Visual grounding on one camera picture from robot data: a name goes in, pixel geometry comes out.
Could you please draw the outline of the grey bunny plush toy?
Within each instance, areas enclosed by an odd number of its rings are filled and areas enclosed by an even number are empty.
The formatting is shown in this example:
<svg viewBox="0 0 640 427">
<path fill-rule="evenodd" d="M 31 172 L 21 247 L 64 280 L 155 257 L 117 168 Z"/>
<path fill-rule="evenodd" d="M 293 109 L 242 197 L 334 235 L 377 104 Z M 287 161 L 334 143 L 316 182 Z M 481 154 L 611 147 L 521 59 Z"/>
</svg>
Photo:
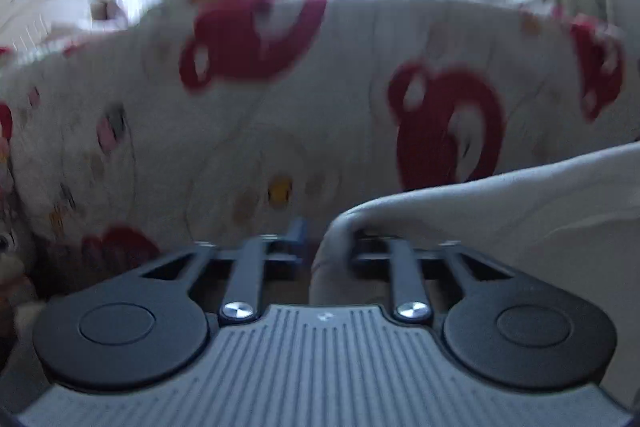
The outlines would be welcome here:
<svg viewBox="0 0 640 427">
<path fill-rule="evenodd" d="M 1 339 L 24 335 L 44 303 L 27 272 L 34 266 L 32 234 L 21 225 L 1 223 Z"/>
</svg>

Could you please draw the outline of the white headboard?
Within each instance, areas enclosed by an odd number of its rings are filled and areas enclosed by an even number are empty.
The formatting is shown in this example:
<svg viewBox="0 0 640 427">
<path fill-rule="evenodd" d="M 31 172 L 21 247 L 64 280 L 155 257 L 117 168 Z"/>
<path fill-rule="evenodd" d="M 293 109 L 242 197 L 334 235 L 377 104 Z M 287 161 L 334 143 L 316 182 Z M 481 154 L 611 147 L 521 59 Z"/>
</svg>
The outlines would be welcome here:
<svg viewBox="0 0 640 427">
<path fill-rule="evenodd" d="M 135 23 L 162 0 L 1 0 L 1 45 L 26 52 L 61 34 Z"/>
</svg>

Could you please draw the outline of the white long-sleeve shirt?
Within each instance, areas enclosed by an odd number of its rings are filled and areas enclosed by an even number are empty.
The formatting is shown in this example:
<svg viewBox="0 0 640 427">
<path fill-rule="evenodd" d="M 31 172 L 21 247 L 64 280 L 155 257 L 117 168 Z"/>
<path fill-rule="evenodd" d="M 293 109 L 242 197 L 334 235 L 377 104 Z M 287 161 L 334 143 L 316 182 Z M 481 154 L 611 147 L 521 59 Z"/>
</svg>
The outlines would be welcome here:
<svg viewBox="0 0 640 427">
<path fill-rule="evenodd" d="M 416 247 L 459 241 L 603 309 L 618 345 L 603 386 L 639 405 L 639 147 L 599 150 L 556 164 L 371 200 L 339 215 L 311 269 L 316 306 L 374 303 L 378 282 L 348 266 L 359 230 Z"/>
</svg>

